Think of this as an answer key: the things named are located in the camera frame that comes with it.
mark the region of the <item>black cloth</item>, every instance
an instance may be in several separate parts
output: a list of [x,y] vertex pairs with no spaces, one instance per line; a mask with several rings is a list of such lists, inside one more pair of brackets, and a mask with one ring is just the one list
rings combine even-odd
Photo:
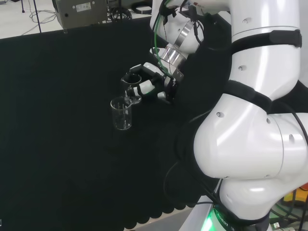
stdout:
[[[225,47],[231,31],[205,21],[205,42],[187,60],[175,105],[142,102],[133,107],[132,127],[119,132],[110,101],[131,67],[151,61],[149,20],[0,40],[3,230],[121,231],[183,209],[162,187],[176,161],[174,137],[221,96],[230,51],[206,47]],[[200,173],[193,158],[201,122],[181,134],[179,150],[187,146],[186,166],[214,189],[217,180]],[[183,168],[168,188],[186,202],[203,194]]]

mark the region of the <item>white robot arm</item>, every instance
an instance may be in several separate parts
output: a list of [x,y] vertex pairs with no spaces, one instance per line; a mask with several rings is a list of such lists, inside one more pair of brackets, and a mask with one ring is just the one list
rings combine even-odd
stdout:
[[[161,2],[153,2],[151,27]],[[228,210],[243,220],[262,219],[280,198],[308,182],[303,130],[292,114],[267,114],[270,103],[289,93],[299,78],[298,0],[185,2],[199,13],[230,10],[232,22],[229,88],[196,133],[196,161],[204,174],[225,179],[220,199]],[[167,1],[169,8],[181,4]],[[189,21],[180,13],[169,15],[165,28],[158,22],[157,34],[178,53],[194,53],[199,44],[187,29]],[[308,128],[308,115],[298,117]]]

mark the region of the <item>green light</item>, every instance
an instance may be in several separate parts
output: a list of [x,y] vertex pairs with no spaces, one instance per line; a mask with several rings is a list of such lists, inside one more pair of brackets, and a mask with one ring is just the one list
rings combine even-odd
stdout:
[[211,218],[208,216],[207,219],[205,219],[205,221],[203,223],[201,231],[210,231],[212,226],[213,226],[213,222],[212,222]]

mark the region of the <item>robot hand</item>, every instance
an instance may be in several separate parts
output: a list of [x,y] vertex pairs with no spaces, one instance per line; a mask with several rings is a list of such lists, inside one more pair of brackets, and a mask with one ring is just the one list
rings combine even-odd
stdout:
[[179,85],[179,81],[164,75],[158,67],[150,63],[132,67],[121,82],[125,86],[134,83],[134,87],[125,87],[125,95],[129,98],[158,98],[168,103],[173,101]]

